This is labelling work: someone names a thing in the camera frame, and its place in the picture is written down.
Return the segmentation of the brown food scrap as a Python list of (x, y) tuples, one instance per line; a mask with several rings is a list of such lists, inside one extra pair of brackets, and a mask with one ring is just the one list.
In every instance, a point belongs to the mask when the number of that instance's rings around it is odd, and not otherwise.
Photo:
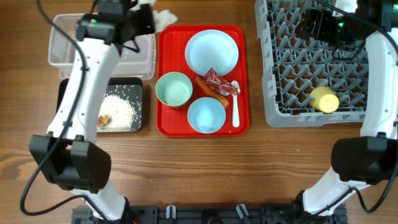
[(101, 115), (98, 117), (97, 127), (103, 128), (107, 126), (112, 121), (112, 117), (108, 114)]

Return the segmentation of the yellow cup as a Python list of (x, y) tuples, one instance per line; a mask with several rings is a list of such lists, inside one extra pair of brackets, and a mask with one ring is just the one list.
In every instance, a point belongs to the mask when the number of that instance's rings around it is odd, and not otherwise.
[(323, 113), (332, 113), (336, 111), (340, 105), (335, 92), (327, 86), (315, 88), (311, 93), (312, 101), (310, 106)]

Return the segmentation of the light blue bowl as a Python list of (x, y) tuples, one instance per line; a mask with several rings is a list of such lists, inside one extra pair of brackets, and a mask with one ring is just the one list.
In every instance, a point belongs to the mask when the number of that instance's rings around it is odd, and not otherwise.
[(226, 111), (216, 99), (202, 97), (195, 100), (188, 108), (189, 125), (202, 134), (212, 134), (221, 129), (226, 121)]

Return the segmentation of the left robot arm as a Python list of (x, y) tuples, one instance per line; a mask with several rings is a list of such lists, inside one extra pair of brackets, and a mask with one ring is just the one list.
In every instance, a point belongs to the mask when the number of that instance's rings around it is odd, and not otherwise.
[(109, 80), (129, 41), (153, 34), (150, 4), (95, 1), (70, 39), (76, 56), (57, 113), (45, 136), (30, 140), (36, 174), (82, 198), (96, 223), (137, 223), (126, 197), (110, 181), (110, 155), (96, 145), (100, 107)]

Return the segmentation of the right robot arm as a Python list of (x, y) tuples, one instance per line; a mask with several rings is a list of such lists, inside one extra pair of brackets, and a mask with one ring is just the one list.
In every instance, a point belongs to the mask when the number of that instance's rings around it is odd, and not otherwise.
[(397, 177), (397, 2), (357, 1), (345, 11), (346, 1), (322, 2), (309, 9), (295, 33), (302, 39), (328, 42), (346, 49), (357, 40), (368, 55), (368, 98), (360, 135), (335, 142), (331, 167), (290, 205), (291, 221), (322, 222), (353, 194), (376, 185), (387, 185), (366, 213), (385, 201)]

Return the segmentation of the white napkin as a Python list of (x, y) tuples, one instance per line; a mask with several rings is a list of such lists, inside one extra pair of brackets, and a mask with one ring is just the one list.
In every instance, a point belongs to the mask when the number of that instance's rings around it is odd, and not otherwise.
[[(138, 5), (150, 4), (153, 6), (156, 0), (138, 0)], [(169, 10), (152, 11), (155, 33), (162, 32), (167, 26), (178, 21), (178, 17)]]

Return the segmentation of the red snack wrapper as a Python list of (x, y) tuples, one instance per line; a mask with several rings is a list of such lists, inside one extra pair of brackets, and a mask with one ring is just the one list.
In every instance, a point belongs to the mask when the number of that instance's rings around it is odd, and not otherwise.
[(230, 94), (239, 95), (241, 92), (239, 88), (236, 88), (225, 78), (218, 75), (213, 68), (210, 68), (209, 71), (205, 74), (204, 82), (211, 89), (224, 96), (228, 96)]

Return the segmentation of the green bowl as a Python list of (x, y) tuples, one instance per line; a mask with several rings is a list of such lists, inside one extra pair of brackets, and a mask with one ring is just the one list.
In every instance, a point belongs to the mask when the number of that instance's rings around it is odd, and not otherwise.
[(193, 84), (185, 74), (169, 72), (159, 78), (155, 86), (155, 93), (162, 104), (179, 107), (191, 98)]

